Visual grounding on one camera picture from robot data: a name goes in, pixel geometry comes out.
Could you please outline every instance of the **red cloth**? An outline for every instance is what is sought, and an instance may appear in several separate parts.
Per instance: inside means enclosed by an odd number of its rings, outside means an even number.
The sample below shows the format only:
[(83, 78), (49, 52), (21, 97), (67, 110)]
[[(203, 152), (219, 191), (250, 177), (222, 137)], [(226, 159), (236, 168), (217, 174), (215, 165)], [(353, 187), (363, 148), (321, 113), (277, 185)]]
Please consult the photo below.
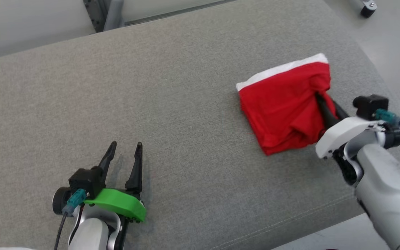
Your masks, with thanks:
[(330, 68), (324, 54), (271, 68), (237, 84), (241, 109), (266, 155), (316, 143), (324, 122), (315, 93), (331, 112)]

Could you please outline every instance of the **gray cushion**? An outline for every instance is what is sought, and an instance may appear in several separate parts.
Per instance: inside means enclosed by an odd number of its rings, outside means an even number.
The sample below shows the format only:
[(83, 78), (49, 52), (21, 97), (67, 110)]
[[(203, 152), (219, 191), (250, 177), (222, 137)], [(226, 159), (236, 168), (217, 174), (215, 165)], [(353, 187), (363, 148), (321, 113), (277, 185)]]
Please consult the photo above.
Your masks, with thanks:
[(321, 0), (238, 0), (1, 57), (0, 247), (51, 249), (52, 195), (113, 140), (108, 187), (144, 149), (128, 248), (271, 249), (360, 214), (333, 160), (266, 157), (240, 110), (237, 82), (319, 52), (351, 114), (358, 95), (391, 96)]

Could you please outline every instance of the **gray robot arm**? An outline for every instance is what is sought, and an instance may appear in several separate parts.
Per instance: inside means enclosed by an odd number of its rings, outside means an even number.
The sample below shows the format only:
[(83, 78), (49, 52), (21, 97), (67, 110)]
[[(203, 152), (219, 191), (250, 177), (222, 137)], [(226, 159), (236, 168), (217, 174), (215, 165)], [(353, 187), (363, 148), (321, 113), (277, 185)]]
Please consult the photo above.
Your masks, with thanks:
[[(386, 150), (400, 145), (400, 118), (386, 112), (386, 98), (357, 100), (357, 116), (336, 114), (339, 120), (325, 117), (328, 110), (319, 102), (328, 129), (316, 144), (316, 154), (336, 160), (378, 234), (390, 249), (400, 250), (400, 162)], [(385, 120), (377, 116), (380, 112)]]
[(355, 195), (378, 234), (392, 250), (400, 250), (400, 162), (379, 144), (357, 153), (364, 175)]

